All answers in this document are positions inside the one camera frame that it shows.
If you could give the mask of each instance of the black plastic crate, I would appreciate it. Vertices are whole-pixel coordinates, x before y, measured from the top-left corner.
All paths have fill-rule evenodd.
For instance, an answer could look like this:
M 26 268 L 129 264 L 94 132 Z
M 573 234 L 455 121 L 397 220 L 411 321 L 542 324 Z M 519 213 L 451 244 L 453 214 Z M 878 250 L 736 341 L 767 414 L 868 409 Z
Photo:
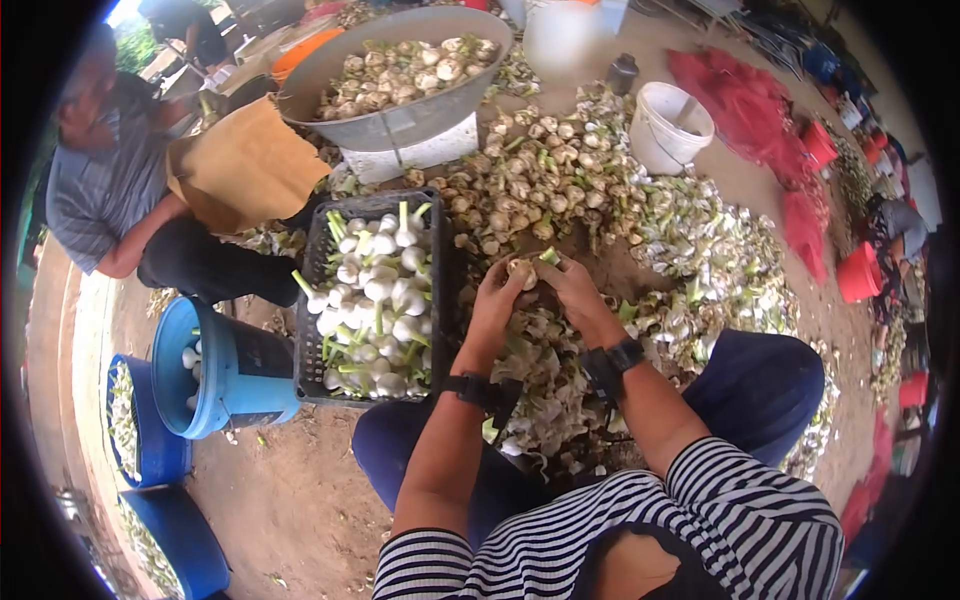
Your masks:
M 324 266 L 332 243 L 326 220 L 327 212 L 337 210 L 348 221 L 354 218 L 367 221 L 378 220 L 387 213 L 398 214 L 401 201 L 407 201 L 411 214 L 421 204 L 431 203 L 429 211 L 424 215 L 424 224 L 425 228 L 430 229 L 433 238 L 431 250 L 433 261 L 430 266 L 430 276 L 433 278 L 430 389 L 432 397 L 437 397 L 450 371 L 453 358 L 447 334 L 454 331 L 453 311 L 458 292 L 448 283 L 452 280 L 449 264 L 452 249 L 451 227 L 444 215 L 444 202 L 437 190 L 432 187 L 387 190 L 370 196 L 357 196 L 337 203 L 321 205 L 314 212 L 313 222 L 310 224 L 301 271 L 311 285 L 319 286 L 327 280 Z M 324 339 L 317 331 L 317 317 L 318 315 L 307 312 L 306 296 L 300 295 L 300 299 L 297 300 L 297 336 L 294 343 L 294 386 L 299 401 L 367 409 L 389 399 L 412 401 L 426 399 L 418 396 L 404 398 L 332 396 L 324 387 L 324 362 L 320 356 Z

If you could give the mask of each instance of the bucket handle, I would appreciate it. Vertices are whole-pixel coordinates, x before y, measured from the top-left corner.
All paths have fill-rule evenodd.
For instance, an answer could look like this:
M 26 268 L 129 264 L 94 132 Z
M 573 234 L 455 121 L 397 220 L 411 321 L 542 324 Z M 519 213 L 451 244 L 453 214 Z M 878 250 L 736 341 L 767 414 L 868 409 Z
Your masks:
M 673 154 L 669 150 L 667 150 L 666 148 L 663 148 L 663 144 L 661 144 L 660 141 L 657 139 L 657 132 L 654 131 L 654 126 L 650 124 L 650 117 L 648 115 L 643 115 L 640 118 L 643 120 L 644 123 L 647 124 L 647 127 L 650 128 L 651 137 L 654 138 L 654 141 L 657 142 L 657 145 L 660 146 L 660 149 L 663 150 L 663 153 L 669 156 L 670 160 L 673 160 L 674 162 L 679 164 L 681 169 L 685 169 L 686 163 L 680 162 L 679 160 L 677 160 L 675 156 L 673 156 Z

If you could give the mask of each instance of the blue plastic tub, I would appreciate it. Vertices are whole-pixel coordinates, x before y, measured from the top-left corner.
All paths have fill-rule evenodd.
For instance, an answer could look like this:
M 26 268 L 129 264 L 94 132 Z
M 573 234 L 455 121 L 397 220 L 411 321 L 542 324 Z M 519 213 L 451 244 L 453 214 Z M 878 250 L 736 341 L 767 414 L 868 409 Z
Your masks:
M 113 377 L 116 367 L 125 362 L 130 368 L 130 378 L 133 382 L 133 420 L 137 429 L 137 463 L 140 471 L 140 481 L 134 480 L 120 467 L 120 453 L 110 437 L 110 448 L 113 450 L 113 459 L 117 468 L 128 484 L 133 488 L 149 488 L 166 483 L 180 483 L 183 475 L 191 468 L 191 442 L 175 436 L 164 425 L 156 410 L 154 401 L 154 384 L 151 375 L 151 366 L 148 361 L 115 354 L 110 361 L 108 370 L 109 384 L 107 388 L 107 427 L 113 426 L 110 408 L 113 405 Z
M 195 328 L 200 336 L 194 335 Z M 182 353 L 200 339 L 201 383 L 183 368 Z M 282 423 L 299 410 L 294 394 L 294 343 L 240 323 L 195 298 L 178 298 L 154 337 L 154 397 L 164 424 L 189 440 L 224 427 Z M 197 394 L 197 409 L 186 400 Z
M 180 579 L 185 600 L 227 589 L 230 571 L 216 536 L 197 504 L 180 486 L 120 492 L 143 521 Z

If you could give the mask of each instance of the black watch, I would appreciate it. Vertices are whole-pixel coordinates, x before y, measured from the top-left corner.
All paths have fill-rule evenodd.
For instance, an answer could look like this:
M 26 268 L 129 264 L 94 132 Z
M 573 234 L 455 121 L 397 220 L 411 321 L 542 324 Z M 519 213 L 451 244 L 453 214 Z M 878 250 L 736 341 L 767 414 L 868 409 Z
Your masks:
M 580 356 L 593 391 L 614 408 L 623 398 L 623 373 L 642 361 L 643 345 L 630 336 L 609 350 L 594 348 Z
M 499 383 L 491 383 L 488 377 L 466 372 L 449 376 L 444 381 L 443 391 L 456 392 L 463 402 L 479 406 L 487 415 L 493 415 L 493 427 L 503 431 L 523 393 L 523 382 L 504 377 Z

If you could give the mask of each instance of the dirt ground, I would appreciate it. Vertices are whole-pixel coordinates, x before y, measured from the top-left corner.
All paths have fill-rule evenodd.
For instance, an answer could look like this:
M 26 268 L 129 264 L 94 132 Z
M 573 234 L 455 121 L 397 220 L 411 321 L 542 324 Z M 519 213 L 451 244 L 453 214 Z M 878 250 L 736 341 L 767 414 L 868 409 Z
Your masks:
M 693 51 L 699 43 L 717 45 L 757 67 L 767 68 L 790 89 L 805 110 L 815 110 L 838 126 L 839 118 L 816 89 L 791 74 L 773 69 L 745 44 L 723 35 L 709 40 L 675 18 L 652 19 L 628 12 L 616 52 L 636 57 L 640 78 L 673 82 L 666 68 L 666 48 Z M 567 104 L 569 90 L 546 89 L 538 101 L 548 110 Z M 736 156 L 715 139 L 696 159 L 697 170 L 715 178 L 723 198 L 768 215 L 782 226 L 780 188 L 766 168 Z M 843 206 L 833 195 L 834 219 L 844 223 Z M 840 350 L 837 385 L 841 396 L 834 412 L 837 437 L 820 460 L 816 483 L 839 513 L 853 484 L 872 458 L 874 404 L 869 388 L 870 315 L 866 305 L 846 305 L 834 279 L 839 251 L 828 239 L 825 260 L 828 281 L 818 287 L 801 261 L 787 253 L 787 280 L 801 307 L 800 331 L 806 340 L 824 339 Z M 649 285 L 629 255 L 615 250 L 602 256 L 605 289 L 625 293 Z M 114 307 L 111 339 L 117 351 L 149 357 L 156 320 L 145 317 L 149 291 L 135 278 L 122 282 Z M 237 316 L 263 325 L 275 308 L 254 300 L 236 302 Z M 226 553 L 232 569 L 228 595 L 234 599 L 267 600 L 350 598 L 370 593 L 365 576 L 375 569 L 377 551 L 391 524 L 349 449 L 359 412 L 304 407 L 290 422 L 237 432 L 237 445 L 214 434 L 194 442 L 194 472 L 187 489 L 197 501 Z M 257 441 L 262 435 L 266 445 Z M 281 578 L 288 589 L 275 580 Z

